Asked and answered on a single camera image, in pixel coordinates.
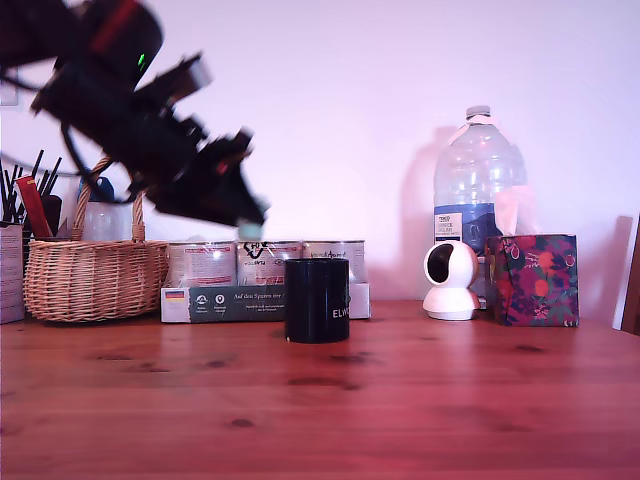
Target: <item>wicker basket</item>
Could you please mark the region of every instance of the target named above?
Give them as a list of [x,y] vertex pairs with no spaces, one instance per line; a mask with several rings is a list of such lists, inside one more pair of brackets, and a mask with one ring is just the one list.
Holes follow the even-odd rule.
[[[110,165],[105,158],[94,175]],[[133,240],[84,242],[90,187],[83,186],[71,241],[32,241],[25,303],[39,320],[89,322],[152,312],[167,275],[166,242],[146,242],[142,194],[133,202]]]

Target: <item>black mug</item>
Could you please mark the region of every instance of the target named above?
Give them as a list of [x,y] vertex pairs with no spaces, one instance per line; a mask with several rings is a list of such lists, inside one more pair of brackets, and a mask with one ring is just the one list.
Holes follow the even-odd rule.
[[285,261],[284,332],[298,343],[349,338],[349,261],[296,258]]

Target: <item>plastic water bottle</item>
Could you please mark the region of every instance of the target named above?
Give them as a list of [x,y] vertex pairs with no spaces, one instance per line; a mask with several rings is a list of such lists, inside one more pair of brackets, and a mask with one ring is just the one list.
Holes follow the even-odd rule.
[[[527,183],[524,160],[493,124],[491,109],[467,109],[467,123],[442,152],[434,179],[435,241],[462,240],[481,258],[496,228],[494,196]],[[472,289],[484,296],[484,276]]]

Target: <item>paper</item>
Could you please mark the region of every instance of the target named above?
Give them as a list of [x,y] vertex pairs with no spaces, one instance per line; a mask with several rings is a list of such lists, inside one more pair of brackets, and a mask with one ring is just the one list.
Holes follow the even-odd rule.
[[503,235],[540,233],[536,201],[529,185],[510,187],[495,194],[496,227]]

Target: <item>bottle cap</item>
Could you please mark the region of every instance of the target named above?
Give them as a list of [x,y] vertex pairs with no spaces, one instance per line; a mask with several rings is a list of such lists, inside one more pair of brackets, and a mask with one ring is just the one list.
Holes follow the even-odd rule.
[[489,105],[476,105],[475,107],[467,108],[467,120],[471,117],[475,117],[476,115],[486,115],[487,117],[490,117],[491,108]]

